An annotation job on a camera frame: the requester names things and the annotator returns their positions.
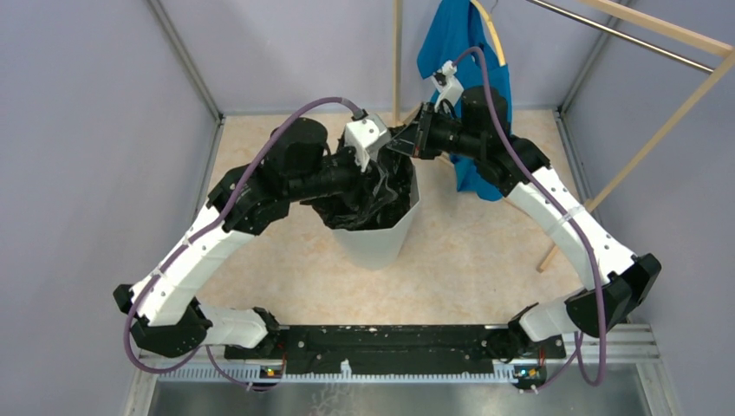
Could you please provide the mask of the black plastic trash bag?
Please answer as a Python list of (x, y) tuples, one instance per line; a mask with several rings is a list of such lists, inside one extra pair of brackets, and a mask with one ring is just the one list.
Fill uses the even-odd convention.
[(392, 228), (412, 208), (413, 162), (409, 157), (382, 148), (365, 172), (358, 171), (348, 189), (335, 195), (312, 198), (301, 205), (312, 208), (332, 230), (376, 231)]

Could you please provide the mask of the white translucent trash bin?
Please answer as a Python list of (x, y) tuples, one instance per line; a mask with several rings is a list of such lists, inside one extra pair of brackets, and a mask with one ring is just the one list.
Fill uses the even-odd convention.
[(381, 270), (397, 259), (419, 209), (420, 190), (414, 173), (409, 209), (393, 227), (369, 231), (332, 230), (332, 235), (351, 264), (366, 270)]

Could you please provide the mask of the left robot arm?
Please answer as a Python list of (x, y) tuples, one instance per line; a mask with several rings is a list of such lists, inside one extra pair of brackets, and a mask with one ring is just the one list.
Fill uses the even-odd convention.
[(147, 277), (115, 289), (127, 319), (127, 345), (167, 358), (210, 346), (273, 355), (278, 325), (267, 310), (210, 307), (198, 300), (198, 291), (232, 254), (285, 218), (292, 204), (353, 191), (389, 139), (379, 117), (363, 115), (344, 127), (341, 148), (329, 153), (316, 120), (283, 123), (251, 163), (231, 169), (214, 186), (191, 228)]

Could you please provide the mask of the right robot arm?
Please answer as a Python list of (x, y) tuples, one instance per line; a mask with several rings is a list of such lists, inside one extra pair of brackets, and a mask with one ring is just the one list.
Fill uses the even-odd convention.
[(416, 159), (441, 153), (469, 158), (480, 176), (532, 218), (566, 256), (581, 288), (524, 309), (511, 320), (511, 351), (531, 357), (543, 341), (578, 332), (602, 339), (646, 299), (661, 272), (652, 253), (636, 254), (610, 235), (567, 190), (549, 158), (510, 132), (505, 100), (481, 87), (462, 94), (459, 111), (425, 102), (406, 124), (393, 127), (389, 146)]

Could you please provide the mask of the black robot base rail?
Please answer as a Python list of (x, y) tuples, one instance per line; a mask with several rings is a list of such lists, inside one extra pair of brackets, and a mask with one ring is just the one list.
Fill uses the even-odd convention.
[(595, 375), (600, 342), (555, 335), (520, 351), (503, 325), (286, 326), (257, 350), (201, 348), (186, 364), (155, 354), (163, 381), (228, 381), (267, 391), (288, 384), (511, 384), (534, 389), (581, 359)]

